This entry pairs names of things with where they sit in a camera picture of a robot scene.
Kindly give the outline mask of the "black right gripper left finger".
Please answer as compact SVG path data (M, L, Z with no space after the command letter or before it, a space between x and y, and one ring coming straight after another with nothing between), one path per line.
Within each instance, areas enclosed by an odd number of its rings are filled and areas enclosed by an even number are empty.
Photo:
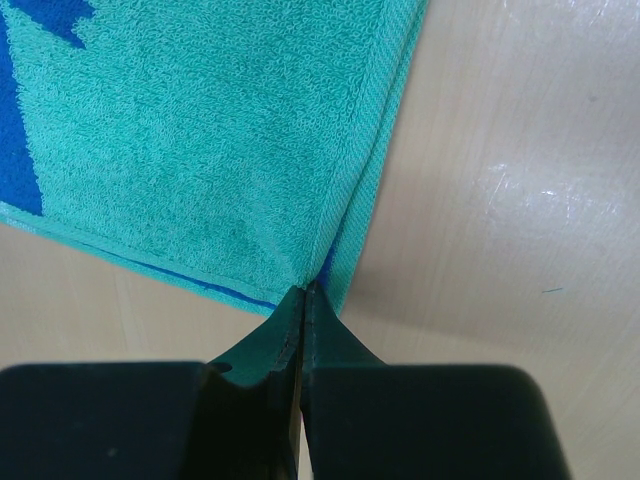
M210 362L1 373L5 479L294 479L305 294Z

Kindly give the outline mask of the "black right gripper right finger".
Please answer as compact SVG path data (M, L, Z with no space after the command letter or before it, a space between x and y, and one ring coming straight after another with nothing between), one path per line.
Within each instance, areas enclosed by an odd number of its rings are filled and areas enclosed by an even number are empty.
M566 479L544 396L506 365L389 365L306 292L301 408L317 479Z

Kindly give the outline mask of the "blue towel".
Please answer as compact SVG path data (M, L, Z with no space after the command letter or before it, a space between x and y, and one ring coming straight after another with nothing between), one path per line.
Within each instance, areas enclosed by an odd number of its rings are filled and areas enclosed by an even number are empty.
M5 1L1 220L269 314L344 305L423 1Z

